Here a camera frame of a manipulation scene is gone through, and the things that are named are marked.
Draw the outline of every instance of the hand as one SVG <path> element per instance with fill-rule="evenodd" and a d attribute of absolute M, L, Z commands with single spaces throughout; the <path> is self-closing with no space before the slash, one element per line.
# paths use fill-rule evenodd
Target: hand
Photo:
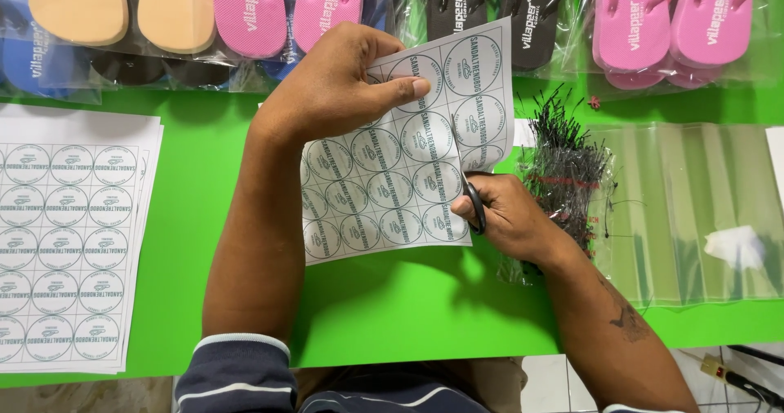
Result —
<path fill-rule="evenodd" d="M 485 237 L 504 255 L 545 268 L 559 263 L 563 254 L 582 255 L 574 240 L 544 214 L 516 176 L 472 173 L 468 180 L 485 203 Z M 474 206 L 467 196 L 452 203 L 452 212 L 477 226 Z"/>
<path fill-rule="evenodd" d="M 252 127 L 301 145 L 344 135 L 425 96 L 430 82 L 424 78 L 368 84 L 365 71 L 371 62 L 404 49 L 385 32 L 341 22 L 324 33 L 269 95 Z"/>

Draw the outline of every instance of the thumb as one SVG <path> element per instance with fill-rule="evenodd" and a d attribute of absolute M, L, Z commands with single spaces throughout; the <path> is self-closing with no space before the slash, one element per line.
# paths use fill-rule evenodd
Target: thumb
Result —
<path fill-rule="evenodd" d="M 455 201 L 452 202 L 452 212 L 462 218 L 465 218 L 468 223 L 474 225 L 474 228 L 479 227 L 477 211 L 474 209 L 474 204 L 471 202 L 471 198 L 468 196 L 460 196 L 459 198 L 455 199 Z"/>
<path fill-rule="evenodd" d="M 406 77 L 367 87 L 372 105 L 384 114 L 395 107 L 408 104 L 430 92 L 430 82 L 425 78 Z"/>

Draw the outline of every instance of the beige flip-flop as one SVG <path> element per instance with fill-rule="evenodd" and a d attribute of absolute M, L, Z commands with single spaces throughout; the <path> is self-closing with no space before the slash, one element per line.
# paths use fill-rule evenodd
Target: beige flip-flop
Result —
<path fill-rule="evenodd" d="M 212 0 L 139 0 L 139 29 L 165 51 L 199 53 L 215 39 Z"/>
<path fill-rule="evenodd" d="M 41 27 L 76 44 L 113 44 L 128 29 L 127 0 L 28 0 L 28 4 Z"/>

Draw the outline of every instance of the green tabletop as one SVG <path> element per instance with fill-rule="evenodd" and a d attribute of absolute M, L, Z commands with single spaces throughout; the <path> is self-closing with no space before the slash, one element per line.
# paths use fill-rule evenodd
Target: green tabletop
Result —
<path fill-rule="evenodd" d="M 557 83 L 516 79 L 532 97 Z M 581 84 L 572 94 L 584 96 Z M 48 107 L 153 114 L 165 125 L 136 282 L 127 369 L 120 378 L 182 374 L 201 335 L 201 299 L 212 252 L 237 177 L 245 132 L 260 95 L 123 90 L 102 106 L 23 100 Z M 605 102 L 575 116 L 619 120 L 784 124 L 784 87 L 702 89 Z M 502 169 L 509 170 L 509 161 Z M 292 339 L 292 367 L 558 353 L 555 320 L 541 283 L 502 284 L 498 253 L 473 248 L 412 248 L 307 268 Z M 669 347 L 784 341 L 784 300 L 684 309 L 651 308 L 644 318 Z M 0 387 L 116 378 L 109 375 L 0 375 Z"/>

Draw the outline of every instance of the black scissors handle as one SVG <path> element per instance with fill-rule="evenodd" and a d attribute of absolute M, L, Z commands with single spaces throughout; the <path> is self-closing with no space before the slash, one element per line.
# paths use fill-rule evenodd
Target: black scissors handle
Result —
<path fill-rule="evenodd" d="M 474 188 L 474 184 L 471 182 L 465 183 L 465 195 L 471 199 L 471 204 L 474 205 L 474 213 L 477 217 L 477 221 L 479 222 L 479 227 L 476 228 L 474 225 L 470 224 L 471 229 L 474 230 L 474 234 L 477 236 L 481 236 L 485 233 L 485 229 L 488 226 L 487 217 L 485 216 L 485 205 L 482 204 L 482 199 L 479 198 L 479 193 L 477 189 Z"/>

